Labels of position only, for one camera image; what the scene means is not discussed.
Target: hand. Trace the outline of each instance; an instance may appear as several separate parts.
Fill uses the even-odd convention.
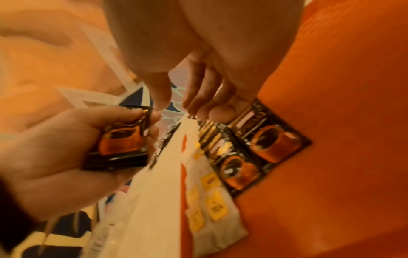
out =
[[[81,169],[101,131],[129,122],[141,109],[118,106],[72,109],[24,132],[0,148],[0,177],[17,203],[37,221],[75,212],[113,193],[140,169],[91,172]],[[150,124],[161,118],[153,112]],[[154,153],[159,129],[151,126],[146,143]]]
[[[146,83],[155,108],[169,105],[167,73],[187,57],[183,106],[216,122],[233,119],[254,101],[290,48],[303,5],[303,0],[104,0],[124,61]]]

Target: dark sleeve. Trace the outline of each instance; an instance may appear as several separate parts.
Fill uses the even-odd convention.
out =
[[[0,178],[0,246],[10,253],[34,229],[36,222],[14,200]]]

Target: coffee cup image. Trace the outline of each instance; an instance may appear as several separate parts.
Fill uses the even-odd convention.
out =
[[[295,133],[286,132],[276,125],[261,128],[251,140],[251,150],[271,163],[283,161],[301,145]]]
[[[240,156],[230,156],[222,163],[220,176],[227,185],[242,190],[257,179],[257,167]]]
[[[111,155],[140,150],[145,144],[140,125],[113,129],[102,135],[99,153]]]

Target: coffee cup illustration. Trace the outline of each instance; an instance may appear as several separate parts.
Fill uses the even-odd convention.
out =
[[[258,169],[240,156],[230,156],[222,163],[220,175],[229,186],[242,190],[258,177]]]
[[[299,137],[276,125],[261,128],[251,140],[251,149],[261,158],[279,163],[297,151],[302,143]]]
[[[140,125],[113,129],[103,134],[99,142],[99,153],[111,155],[140,150],[145,141]]]

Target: sleeve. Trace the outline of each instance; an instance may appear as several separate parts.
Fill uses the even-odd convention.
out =
[[[36,222],[19,207],[1,178],[0,202],[0,258],[3,258],[34,230]]]

